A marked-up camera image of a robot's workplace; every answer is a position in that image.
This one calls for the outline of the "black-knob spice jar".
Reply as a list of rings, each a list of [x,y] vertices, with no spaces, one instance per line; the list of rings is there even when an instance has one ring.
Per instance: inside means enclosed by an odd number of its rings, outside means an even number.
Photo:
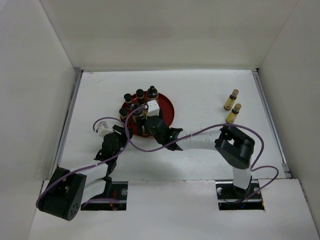
[[[146,91],[146,96],[148,101],[158,101],[159,92],[154,85],[151,85]]]
[[[145,106],[139,103],[133,103],[130,106],[130,111],[133,112],[132,116],[143,118],[146,115]]]

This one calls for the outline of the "small black-cap spice bottle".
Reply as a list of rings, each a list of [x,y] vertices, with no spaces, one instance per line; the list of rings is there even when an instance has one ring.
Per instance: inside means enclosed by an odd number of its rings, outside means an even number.
[[[129,115],[129,111],[126,107],[122,107],[119,109],[120,120],[125,123]]]
[[[140,105],[144,105],[146,103],[145,92],[144,92],[143,89],[137,89],[136,90],[136,97],[137,97],[138,103]]]
[[[133,98],[132,98],[132,95],[130,93],[126,93],[124,96],[124,101],[125,101],[125,104],[126,104],[126,107],[130,110],[131,109],[131,105],[133,103]]]

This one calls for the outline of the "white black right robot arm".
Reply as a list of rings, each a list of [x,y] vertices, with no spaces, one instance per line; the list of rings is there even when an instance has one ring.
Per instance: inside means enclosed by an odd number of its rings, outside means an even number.
[[[208,130],[191,134],[181,128],[169,127],[157,115],[148,116],[144,126],[158,144],[170,151],[217,151],[232,166],[233,194],[238,198],[244,198],[250,192],[250,164],[255,141],[237,127],[224,125],[218,131]]]

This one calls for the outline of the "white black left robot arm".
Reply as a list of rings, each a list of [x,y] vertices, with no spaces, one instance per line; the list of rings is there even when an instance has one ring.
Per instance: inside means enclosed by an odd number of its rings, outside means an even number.
[[[86,210],[91,204],[104,203],[108,207],[123,204],[122,190],[113,188],[110,174],[132,136],[132,128],[126,132],[124,127],[114,125],[103,137],[101,149],[92,162],[79,170],[58,167],[54,171],[36,207],[41,212],[71,221],[79,210]]]

